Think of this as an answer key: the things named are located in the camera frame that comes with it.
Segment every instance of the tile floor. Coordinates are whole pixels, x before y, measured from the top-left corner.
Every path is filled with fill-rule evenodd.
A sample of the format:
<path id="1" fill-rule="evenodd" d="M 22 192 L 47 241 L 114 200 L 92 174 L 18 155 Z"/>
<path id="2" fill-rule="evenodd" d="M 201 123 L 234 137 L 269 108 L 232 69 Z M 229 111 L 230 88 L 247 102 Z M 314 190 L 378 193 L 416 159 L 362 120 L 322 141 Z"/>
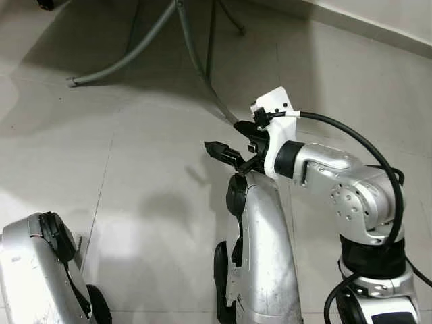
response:
<path id="1" fill-rule="evenodd" d="M 164 5 L 142 1 L 132 44 Z M 209 6 L 191 5 L 204 55 Z M 282 85 L 295 109 L 367 136 L 406 173 L 407 251 L 432 277 L 432 61 L 249 3 L 232 7 L 248 34 L 240 38 L 218 17 L 213 80 L 223 100 L 248 118 L 251 101 Z M 104 291 L 114 323 L 216 323 L 213 249 L 230 222 L 232 170 L 207 157 L 203 141 L 243 152 L 246 141 L 215 117 L 178 19 L 124 71 L 65 86 L 66 76 L 124 53 L 135 11 L 135 1 L 72 0 L 48 13 L 33 1 L 0 0 L 0 225 L 53 210 L 90 237 L 84 276 Z M 300 140 L 371 160 L 326 126 L 300 120 L 298 131 Z M 322 323 L 324 299 L 340 280 L 335 221 L 301 189 L 281 185 L 305 323 Z M 430 323 L 432 291 L 416 288 Z"/>

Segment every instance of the black cable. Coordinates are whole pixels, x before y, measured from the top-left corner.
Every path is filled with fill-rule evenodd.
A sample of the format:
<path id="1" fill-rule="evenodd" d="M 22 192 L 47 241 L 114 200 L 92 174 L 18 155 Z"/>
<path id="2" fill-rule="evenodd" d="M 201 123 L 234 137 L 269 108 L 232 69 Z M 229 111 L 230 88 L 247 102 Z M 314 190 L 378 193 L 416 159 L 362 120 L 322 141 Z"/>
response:
<path id="1" fill-rule="evenodd" d="M 402 191 L 400 190 L 400 185 L 398 182 L 398 179 L 396 179 L 396 176 L 394 175 L 394 172 L 392 170 L 392 167 L 387 162 L 385 157 L 370 143 L 366 138 L 361 136 L 358 132 L 353 130 L 352 128 L 348 127 L 347 125 L 341 123 L 340 121 L 337 121 L 333 118 L 320 115 L 318 113 L 308 113 L 308 112 L 300 112 L 300 117 L 303 118 L 309 118 L 309 119 L 315 119 L 320 122 L 324 122 L 326 124 L 332 125 L 341 131 L 349 134 L 351 137 L 353 137 L 355 140 L 357 140 L 361 145 L 363 145 L 373 156 L 376 158 L 376 160 L 379 162 L 379 164 L 382 165 L 384 171 L 386 172 L 387 176 L 389 177 L 391 186 L 394 191 L 395 196 L 395 215 L 393 220 L 393 226 L 391 227 L 390 233 L 388 238 L 383 243 L 382 247 L 383 249 L 386 249 L 390 245 L 392 245 L 396 238 L 398 237 L 400 228 L 402 226 L 402 217 L 404 212 L 404 200 L 402 197 Z"/>
<path id="2" fill-rule="evenodd" d="M 383 168 L 382 165 L 370 165 L 370 164 L 368 164 L 367 167 L 374 167 L 376 169 L 384 170 L 384 168 Z M 401 186 L 403 186 L 404 183 L 405 183 L 405 175 L 404 175 L 404 173 L 402 171 L 400 171 L 399 169 L 396 169 L 395 167 L 393 167 L 392 170 L 393 170 L 394 173 L 396 173 L 398 175 L 399 184 Z"/>
<path id="3" fill-rule="evenodd" d="M 408 262 L 410 264 L 410 266 L 412 267 L 412 270 L 414 271 L 414 273 L 416 274 L 417 277 L 419 277 L 420 279 L 422 279 L 425 284 L 427 284 L 428 286 L 432 287 L 432 280 L 430 280 L 428 277 L 426 277 L 425 275 L 423 275 L 420 272 L 420 270 L 418 270 L 415 267 L 415 265 L 412 264 L 411 260 L 408 259 L 408 257 L 406 257 L 406 262 Z"/>
<path id="4" fill-rule="evenodd" d="M 344 289 L 347 285 L 351 284 L 358 277 L 360 277 L 360 274 L 353 273 L 350 277 L 347 277 L 344 280 L 342 280 L 330 292 L 330 294 L 328 295 L 327 299 L 325 300 L 325 304 L 324 304 L 324 322 L 325 322 L 325 324 L 331 324 L 331 321 L 330 321 L 330 306 L 331 306 L 331 303 L 333 302 L 333 299 L 335 299 L 336 294 L 340 290 Z"/>

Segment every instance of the silver metal casing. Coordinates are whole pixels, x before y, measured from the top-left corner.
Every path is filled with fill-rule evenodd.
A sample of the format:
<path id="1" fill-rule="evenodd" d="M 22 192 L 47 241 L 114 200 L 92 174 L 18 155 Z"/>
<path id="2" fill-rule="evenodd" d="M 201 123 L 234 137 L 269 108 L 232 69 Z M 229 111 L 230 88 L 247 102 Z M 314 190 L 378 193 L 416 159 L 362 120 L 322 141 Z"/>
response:
<path id="1" fill-rule="evenodd" d="M 236 323 L 301 324 L 294 257 L 277 185 L 257 172 L 246 179 L 242 266 L 230 276 L 238 280 Z"/>
<path id="2" fill-rule="evenodd" d="M 78 304 L 64 265 L 40 233 L 38 215 L 6 226 L 1 235 L 1 290 L 9 324 L 97 324 Z M 68 268 L 75 287 L 90 301 L 73 260 Z"/>

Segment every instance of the gray pipe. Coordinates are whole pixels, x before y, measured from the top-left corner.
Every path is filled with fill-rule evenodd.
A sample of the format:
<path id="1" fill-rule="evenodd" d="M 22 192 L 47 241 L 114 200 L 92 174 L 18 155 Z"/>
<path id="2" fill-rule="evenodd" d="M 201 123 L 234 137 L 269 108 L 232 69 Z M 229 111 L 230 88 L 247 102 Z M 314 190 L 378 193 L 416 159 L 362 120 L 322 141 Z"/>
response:
<path id="1" fill-rule="evenodd" d="M 201 61 L 199 59 L 198 53 L 196 52 L 194 40 L 192 39 L 192 33 L 190 31 L 190 26 L 188 22 L 188 17 L 186 15 L 186 11 L 184 9 L 184 4 L 182 1 L 178 1 L 178 13 L 180 16 L 180 22 L 182 23 L 184 40 L 186 41 L 186 47 L 188 48 L 189 56 L 192 61 L 192 64 L 195 67 L 196 72 L 198 73 L 201 80 L 204 82 L 206 89 L 209 91 L 209 94 L 213 97 L 218 106 L 219 110 L 224 114 L 227 121 L 231 124 L 235 124 L 238 122 L 238 119 L 235 115 L 232 114 L 231 111 L 225 106 L 225 104 L 221 101 L 221 99 L 217 96 L 215 89 L 211 86 L 210 80 L 207 78 L 204 68 L 201 65 Z"/>
<path id="2" fill-rule="evenodd" d="M 79 76 L 79 77 L 71 76 L 67 78 L 66 79 L 67 85 L 70 87 L 74 87 L 74 86 L 79 86 L 81 84 L 96 81 L 124 67 L 126 64 L 128 64 L 133 59 L 135 59 L 138 55 L 140 55 L 143 50 L 146 49 L 146 47 L 150 44 L 150 42 L 154 39 L 154 37 L 159 33 L 159 31 L 161 31 L 162 27 L 172 16 L 175 10 L 176 10 L 176 0 L 172 0 L 169 3 L 168 7 L 165 9 L 165 11 L 162 13 L 162 15 L 159 17 L 159 19 L 155 22 L 150 32 L 148 32 L 148 34 L 144 37 L 144 39 L 128 54 L 126 54 L 119 61 L 115 62 L 113 65 L 110 65 L 109 67 L 101 71 L 89 74 L 87 76 Z"/>

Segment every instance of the black wheel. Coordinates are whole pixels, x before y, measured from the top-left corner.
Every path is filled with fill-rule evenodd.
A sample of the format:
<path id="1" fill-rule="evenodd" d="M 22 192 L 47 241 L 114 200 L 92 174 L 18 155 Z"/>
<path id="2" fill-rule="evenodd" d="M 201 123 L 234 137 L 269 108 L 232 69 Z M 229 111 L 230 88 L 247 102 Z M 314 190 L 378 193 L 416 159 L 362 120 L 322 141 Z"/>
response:
<path id="1" fill-rule="evenodd" d="M 41 9 L 51 11 L 54 9 L 54 1 L 53 0 L 37 0 L 38 5 Z"/>
<path id="2" fill-rule="evenodd" d="M 221 324 L 236 324 L 236 302 L 227 307 L 228 279 L 227 242 L 220 242 L 215 249 L 214 278 L 216 283 L 216 315 Z"/>
<path id="3" fill-rule="evenodd" d="M 101 291 L 94 285 L 87 285 L 88 294 L 92 303 L 94 318 L 98 324 L 112 324 L 113 319 L 107 301 Z"/>
<path id="4" fill-rule="evenodd" d="M 343 324 L 367 324 L 354 292 L 349 288 L 336 295 L 336 304 Z"/>

